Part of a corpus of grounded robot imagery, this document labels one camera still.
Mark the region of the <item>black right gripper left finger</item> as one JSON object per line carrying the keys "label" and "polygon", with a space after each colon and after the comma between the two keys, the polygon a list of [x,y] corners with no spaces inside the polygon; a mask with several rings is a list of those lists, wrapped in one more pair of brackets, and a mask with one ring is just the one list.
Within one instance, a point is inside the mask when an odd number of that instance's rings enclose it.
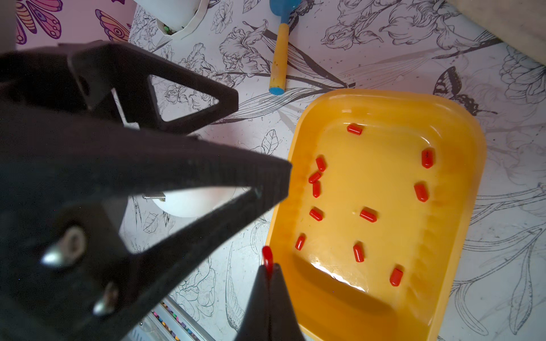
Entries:
{"label": "black right gripper left finger", "polygon": [[269,279],[267,268],[260,266],[235,340],[270,339]]}

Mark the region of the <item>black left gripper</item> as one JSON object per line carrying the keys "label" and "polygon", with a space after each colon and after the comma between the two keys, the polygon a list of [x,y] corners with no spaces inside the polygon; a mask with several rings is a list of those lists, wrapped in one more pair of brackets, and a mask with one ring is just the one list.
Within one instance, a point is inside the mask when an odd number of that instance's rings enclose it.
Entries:
{"label": "black left gripper", "polygon": [[112,89],[128,46],[94,42],[1,57],[1,336],[120,340],[128,322],[95,314],[126,254],[102,201]]}

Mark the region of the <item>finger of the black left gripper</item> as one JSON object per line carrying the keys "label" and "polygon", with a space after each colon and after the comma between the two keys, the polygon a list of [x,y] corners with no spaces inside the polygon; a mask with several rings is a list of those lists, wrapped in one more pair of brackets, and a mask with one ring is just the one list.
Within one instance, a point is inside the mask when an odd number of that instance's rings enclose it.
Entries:
{"label": "finger of the black left gripper", "polygon": [[141,129],[191,134],[238,110],[235,89],[132,44],[70,44],[68,67],[88,112],[112,106]]}
{"label": "finger of the black left gripper", "polygon": [[291,163],[182,135],[122,129],[113,146],[96,146],[74,166],[93,200],[204,187],[245,194],[176,234],[131,253],[100,208],[79,218],[86,250],[71,271],[66,340],[119,340],[218,247],[288,194]]}

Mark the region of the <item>red screw protection sleeve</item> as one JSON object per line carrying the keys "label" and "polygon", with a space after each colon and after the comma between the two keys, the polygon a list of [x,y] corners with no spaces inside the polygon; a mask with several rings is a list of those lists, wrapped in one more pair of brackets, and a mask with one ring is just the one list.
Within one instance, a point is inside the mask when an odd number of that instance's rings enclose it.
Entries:
{"label": "red screw protection sleeve", "polygon": [[273,253],[270,246],[264,246],[262,249],[263,266],[268,276],[271,276],[274,268]]}

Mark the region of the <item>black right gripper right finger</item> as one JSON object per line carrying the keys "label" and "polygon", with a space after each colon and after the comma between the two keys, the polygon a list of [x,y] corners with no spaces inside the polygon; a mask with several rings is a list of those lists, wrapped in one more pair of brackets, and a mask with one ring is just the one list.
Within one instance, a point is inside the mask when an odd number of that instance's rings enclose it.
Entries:
{"label": "black right gripper right finger", "polygon": [[269,340],[304,340],[279,264],[268,278]]}

